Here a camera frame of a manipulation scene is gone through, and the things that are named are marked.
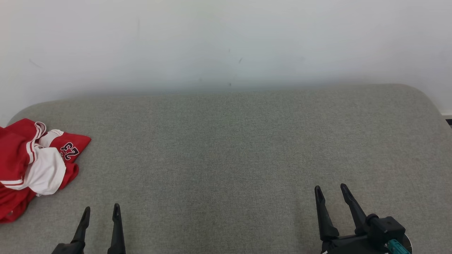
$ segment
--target green component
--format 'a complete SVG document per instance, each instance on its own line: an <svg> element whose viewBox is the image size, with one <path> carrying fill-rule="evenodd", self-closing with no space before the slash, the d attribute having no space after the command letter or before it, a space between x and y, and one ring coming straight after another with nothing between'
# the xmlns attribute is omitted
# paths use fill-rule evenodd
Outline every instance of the green component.
<svg viewBox="0 0 452 254"><path fill-rule="evenodd" d="M396 239L392 239L388 242L388 250L392 254L411 254Z"/></svg>

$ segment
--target folded clothing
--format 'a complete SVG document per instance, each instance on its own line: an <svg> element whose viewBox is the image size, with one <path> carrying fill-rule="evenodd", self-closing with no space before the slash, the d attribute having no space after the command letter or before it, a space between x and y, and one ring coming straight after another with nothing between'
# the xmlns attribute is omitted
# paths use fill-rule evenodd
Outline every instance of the folded clothing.
<svg viewBox="0 0 452 254"><path fill-rule="evenodd" d="M13 222L35 197L63 189L78 174L74 163L91 138L22 119L0 127L0 223Z"/></svg>

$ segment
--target white wall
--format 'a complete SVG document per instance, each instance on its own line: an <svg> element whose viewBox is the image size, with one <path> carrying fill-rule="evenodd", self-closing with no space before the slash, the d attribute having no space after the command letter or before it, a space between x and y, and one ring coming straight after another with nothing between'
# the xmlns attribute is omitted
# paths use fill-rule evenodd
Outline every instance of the white wall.
<svg viewBox="0 0 452 254"><path fill-rule="evenodd" d="M451 25L450 0L0 0L0 126L80 93L260 81L405 83L452 112Z"/></svg>

